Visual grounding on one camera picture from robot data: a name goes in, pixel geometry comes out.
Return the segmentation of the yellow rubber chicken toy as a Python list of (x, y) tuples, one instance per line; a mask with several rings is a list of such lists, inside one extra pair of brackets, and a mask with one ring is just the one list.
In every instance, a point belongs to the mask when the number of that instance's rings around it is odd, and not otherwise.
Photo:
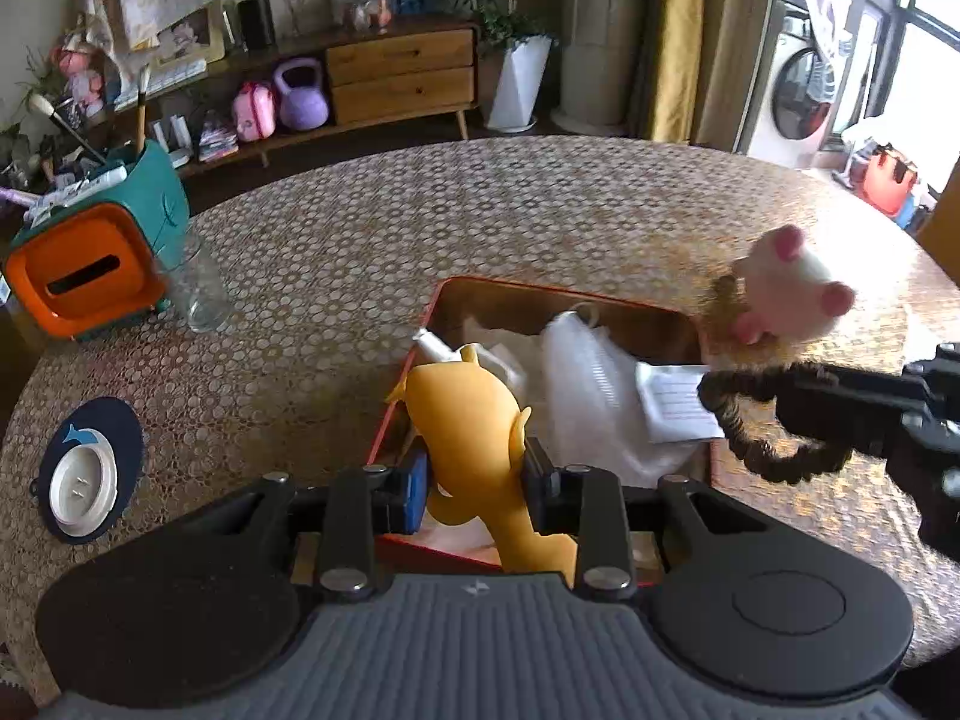
[(540, 536), (527, 510), (521, 472), (532, 410), (480, 364), (477, 349), (467, 344), (457, 361), (412, 367), (387, 400), (404, 403), (427, 444), (434, 520), (448, 527), (480, 520), (508, 574), (573, 578), (573, 539)]

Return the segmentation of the white pink plush toy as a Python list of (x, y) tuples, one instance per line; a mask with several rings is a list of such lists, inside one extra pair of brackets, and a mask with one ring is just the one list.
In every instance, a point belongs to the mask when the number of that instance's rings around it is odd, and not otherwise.
[(732, 263), (732, 275), (743, 286), (745, 310), (732, 325), (743, 344), (758, 343), (765, 335), (815, 340), (828, 335), (856, 302), (856, 291), (833, 280), (795, 224), (766, 231)]

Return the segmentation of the red metal tin box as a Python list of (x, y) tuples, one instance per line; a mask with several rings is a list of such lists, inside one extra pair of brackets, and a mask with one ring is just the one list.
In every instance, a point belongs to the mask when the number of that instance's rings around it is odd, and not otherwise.
[[(480, 277), (441, 281), (421, 327), (449, 348), (477, 341), (511, 369), (524, 405), (544, 405), (540, 333), (576, 310), (627, 355), (649, 364), (701, 364), (704, 335), (693, 317), (660, 305)], [(500, 558), (477, 520), (446, 527), (430, 517), (412, 536), (382, 535), (377, 557), (398, 571), (498, 574)]]

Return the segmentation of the lace patterned tablecloth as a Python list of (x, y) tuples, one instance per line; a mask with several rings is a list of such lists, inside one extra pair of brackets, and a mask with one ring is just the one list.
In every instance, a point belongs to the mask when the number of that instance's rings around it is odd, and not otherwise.
[(109, 550), (281, 468), (324, 481), (363, 460), (413, 329), (454, 275), (546, 284), (695, 317), (711, 359), (771, 364), (788, 346), (726, 337), (715, 284), (771, 227), (804, 227), (856, 290), (814, 359), (880, 371), (958, 335), (958, 291), (921, 245), (836, 187), (693, 146), (626, 138), (440, 143), (303, 172), (200, 213), (235, 310), (215, 333), (176, 314), (55, 343), (16, 387), (2, 447), (2, 635), (39, 702), (59, 690), (34, 613), (89, 557), (44, 528), (29, 483), (55, 427), (99, 395), (145, 431), (137, 491)]

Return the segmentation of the navy coaster with white lid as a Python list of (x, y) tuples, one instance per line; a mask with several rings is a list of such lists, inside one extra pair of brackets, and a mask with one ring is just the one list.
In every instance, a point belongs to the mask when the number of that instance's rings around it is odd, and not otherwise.
[(132, 499), (144, 451), (139, 418), (124, 400), (93, 398), (71, 411), (29, 486), (49, 532), (71, 546), (103, 536)]

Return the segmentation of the yellow curtain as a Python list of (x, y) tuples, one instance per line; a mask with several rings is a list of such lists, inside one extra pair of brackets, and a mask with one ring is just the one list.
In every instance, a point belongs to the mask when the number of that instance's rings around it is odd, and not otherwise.
[(703, 16), (704, 0), (651, 0), (640, 78), (640, 132), (651, 142), (690, 138)]

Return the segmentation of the orange teal tissue organizer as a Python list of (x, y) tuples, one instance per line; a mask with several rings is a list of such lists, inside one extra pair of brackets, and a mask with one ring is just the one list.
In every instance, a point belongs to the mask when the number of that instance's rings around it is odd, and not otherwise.
[(3, 277), (39, 328), (77, 338), (156, 309), (161, 266), (184, 252), (189, 202), (169, 154), (148, 140), (26, 211)]

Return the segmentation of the cloth on washing machine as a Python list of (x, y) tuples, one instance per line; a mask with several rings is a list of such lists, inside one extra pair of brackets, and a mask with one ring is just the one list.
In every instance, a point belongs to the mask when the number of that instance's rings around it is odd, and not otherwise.
[(851, 0), (804, 0), (818, 52), (828, 62), (846, 60), (853, 36), (846, 29)]

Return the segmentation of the white geometric planter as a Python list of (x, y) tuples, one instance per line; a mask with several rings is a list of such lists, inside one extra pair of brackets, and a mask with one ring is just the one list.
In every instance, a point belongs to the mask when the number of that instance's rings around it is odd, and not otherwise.
[(491, 132), (523, 133), (534, 125), (534, 107), (553, 41), (545, 34), (506, 50), (485, 127)]

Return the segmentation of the purple kettlebell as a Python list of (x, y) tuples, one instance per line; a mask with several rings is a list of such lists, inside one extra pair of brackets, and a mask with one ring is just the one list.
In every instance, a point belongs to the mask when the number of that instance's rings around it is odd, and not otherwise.
[(296, 57), (281, 62), (274, 71), (274, 85), (280, 99), (278, 117), (286, 128), (306, 132), (322, 127), (329, 119), (319, 60)]

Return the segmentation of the wooden drawer sideboard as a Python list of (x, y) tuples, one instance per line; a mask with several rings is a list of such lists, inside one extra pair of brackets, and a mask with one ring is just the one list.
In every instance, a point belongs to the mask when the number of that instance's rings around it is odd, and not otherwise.
[(329, 106), (327, 124), (313, 130), (282, 125), (267, 140), (242, 145), (221, 160), (190, 161), (181, 176), (198, 176), (238, 161), (268, 166), (279, 149), (438, 115), (452, 115), (460, 140), (470, 138), (467, 114), (478, 107), (478, 26), (452, 15), (400, 16), (382, 31), (326, 29), (262, 52), (226, 57), (200, 75), (151, 91), (146, 110), (160, 115), (171, 109), (176, 94), (231, 91), (301, 57), (319, 60), (322, 67), (320, 91)]

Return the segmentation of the beige standing air conditioner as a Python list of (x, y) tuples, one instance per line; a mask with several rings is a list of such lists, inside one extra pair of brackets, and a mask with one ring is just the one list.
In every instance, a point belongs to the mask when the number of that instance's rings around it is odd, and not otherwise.
[(625, 132), (644, 0), (563, 0), (562, 86), (551, 118), (566, 132)]

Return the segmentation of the white keyboard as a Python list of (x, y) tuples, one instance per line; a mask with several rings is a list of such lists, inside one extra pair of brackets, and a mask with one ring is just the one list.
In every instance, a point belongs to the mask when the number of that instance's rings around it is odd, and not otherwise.
[[(146, 96), (156, 96), (164, 93), (167, 89), (182, 83), (190, 82), (197, 76), (202, 76), (206, 72), (206, 60), (197, 59), (175, 67), (161, 68), (161, 70), (151, 70), (149, 72), (148, 85), (146, 85)], [(114, 101), (114, 109), (124, 110), (133, 106), (139, 100), (140, 82), (135, 80), (133, 85), (127, 91), (122, 91)]]

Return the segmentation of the makeup brush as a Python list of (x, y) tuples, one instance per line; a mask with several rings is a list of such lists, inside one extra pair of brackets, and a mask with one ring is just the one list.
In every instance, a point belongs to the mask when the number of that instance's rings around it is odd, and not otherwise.
[(68, 135), (82, 149), (83, 153), (85, 153), (88, 158), (96, 161), (96, 163), (100, 164), (101, 166), (105, 166), (107, 164), (106, 156), (104, 156), (103, 153), (99, 153), (99, 151), (94, 148), (94, 146), (89, 143), (80, 132), (78, 132), (78, 130), (75, 130), (75, 128), (65, 121), (64, 117), (57, 112), (57, 109), (53, 107), (53, 104), (49, 101), (49, 99), (44, 98), (42, 94), (31, 93), (28, 96), (28, 107), (32, 110), (32, 112), (36, 112), (36, 114), (41, 115), (41, 117), (46, 117), (46, 119), (49, 119), (49, 121), (51, 121), (53, 125), (60, 130), (60, 132), (64, 132), (65, 135)]

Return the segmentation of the white picture frame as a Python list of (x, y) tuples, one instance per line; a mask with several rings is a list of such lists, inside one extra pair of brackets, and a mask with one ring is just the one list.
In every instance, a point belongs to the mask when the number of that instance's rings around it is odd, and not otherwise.
[(155, 68), (174, 67), (203, 60), (207, 64), (218, 62), (226, 54), (223, 36), (223, 13), (220, 0), (211, 4), (158, 34), (158, 48), (151, 55)]

